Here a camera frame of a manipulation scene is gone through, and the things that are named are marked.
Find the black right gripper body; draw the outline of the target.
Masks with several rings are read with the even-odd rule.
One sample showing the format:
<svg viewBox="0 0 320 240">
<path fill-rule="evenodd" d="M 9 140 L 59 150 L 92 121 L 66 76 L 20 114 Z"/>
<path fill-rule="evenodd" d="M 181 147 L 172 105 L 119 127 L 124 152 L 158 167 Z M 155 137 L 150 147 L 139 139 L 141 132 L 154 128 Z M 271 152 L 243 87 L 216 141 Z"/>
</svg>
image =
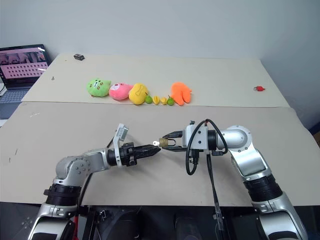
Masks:
<svg viewBox="0 0 320 240">
<path fill-rule="evenodd" d="M 183 136 L 181 137 L 182 147 L 187 147 L 185 152 L 185 165 L 197 166 L 199 162 L 199 154 L 201 150 L 201 140 L 199 130 L 182 130 Z"/>
</svg>

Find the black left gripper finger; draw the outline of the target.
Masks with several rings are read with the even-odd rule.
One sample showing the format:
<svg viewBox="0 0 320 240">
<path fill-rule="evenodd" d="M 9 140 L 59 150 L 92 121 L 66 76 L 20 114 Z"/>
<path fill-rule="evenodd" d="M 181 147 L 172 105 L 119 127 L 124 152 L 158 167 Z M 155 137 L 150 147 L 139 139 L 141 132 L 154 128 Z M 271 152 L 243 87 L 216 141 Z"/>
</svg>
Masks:
<svg viewBox="0 0 320 240">
<path fill-rule="evenodd" d="M 160 150 L 160 147 L 154 146 L 152 144 L 146 144 L 136 147 L 136 151 L 138 152 L 159 152 Z"/>
<path fill-rule="evenodd" d="M 142 158 L 151 157 L 157 154 L 159 151 L 160 149 L 139 150 L 139 151 L 136 151 L 136 158 L 142 159 Z"/>
</svg>

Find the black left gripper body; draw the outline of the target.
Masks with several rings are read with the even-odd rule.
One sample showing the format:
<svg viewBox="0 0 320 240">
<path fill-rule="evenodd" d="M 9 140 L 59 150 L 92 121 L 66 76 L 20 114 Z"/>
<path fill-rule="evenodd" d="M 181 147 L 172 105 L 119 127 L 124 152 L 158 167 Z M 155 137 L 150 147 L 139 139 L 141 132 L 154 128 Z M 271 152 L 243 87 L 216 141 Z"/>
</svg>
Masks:
<svg viewBox="0 0 320 240">
<path fill-rule="evenodd" d="M 135 155 L 135 146 L 133 142 L 123 144 L 119 148 L 120 161 L 123 166 L 131 167 L 137 165 L 137 158 Z"/>
</svg>

